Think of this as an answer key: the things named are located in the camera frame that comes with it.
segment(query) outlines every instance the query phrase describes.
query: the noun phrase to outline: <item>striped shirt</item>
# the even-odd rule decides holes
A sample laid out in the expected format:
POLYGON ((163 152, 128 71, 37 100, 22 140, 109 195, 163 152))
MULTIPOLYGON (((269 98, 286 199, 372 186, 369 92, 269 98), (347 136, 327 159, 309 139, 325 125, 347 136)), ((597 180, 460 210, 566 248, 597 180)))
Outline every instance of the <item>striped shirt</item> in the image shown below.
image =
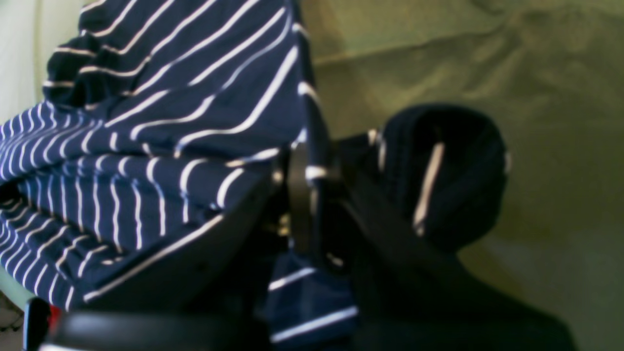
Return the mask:
MULTIPOLYGON (((323 165, 297 11, 294 0, 84 7, 79 35, 50 58, 45 101, 0 127, 0 185, 18 190, 0 204, 0 265, 52 305, 88 304, 162 247, 175 255, 210 235, 281 146, 308 134, 323 165)), ((316 275, 285 260, 270 299, 316 275)), ((353 323, 344 295, 295 318, 278 304, 273 341, 353 323)))

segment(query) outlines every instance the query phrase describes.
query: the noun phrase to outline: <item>striped fabric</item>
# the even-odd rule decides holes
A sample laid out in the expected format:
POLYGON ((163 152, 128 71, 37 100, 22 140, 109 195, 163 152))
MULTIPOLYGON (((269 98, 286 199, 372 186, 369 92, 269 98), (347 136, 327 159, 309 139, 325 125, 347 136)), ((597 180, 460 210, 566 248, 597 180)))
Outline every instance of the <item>striped fabric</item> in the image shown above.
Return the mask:
MULTIPOLYGON (((292 0, 84 7, 49 61, 46 100, 0 128, 0 264, 71 309, 210 235, 305 125, 323 165, 305 36, 292 0)), ((335 306, 274 311, 273 340, 356 315, 350 299, 335 306)))

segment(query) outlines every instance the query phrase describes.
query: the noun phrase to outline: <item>red object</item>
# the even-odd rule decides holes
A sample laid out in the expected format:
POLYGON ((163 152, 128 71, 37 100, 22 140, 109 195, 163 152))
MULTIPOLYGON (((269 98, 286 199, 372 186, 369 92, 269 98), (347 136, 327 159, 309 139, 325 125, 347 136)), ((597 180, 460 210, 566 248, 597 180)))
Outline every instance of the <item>red object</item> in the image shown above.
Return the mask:
POLYGON ((61 309, 58 309, 57 307, 54 307, 54 306, 50 306, 50 318, 47 320, 47 323, 50 329, 54 328, 54 326, 56 325, 56 322, 61 317, 61 313, 62 313, 61 309))

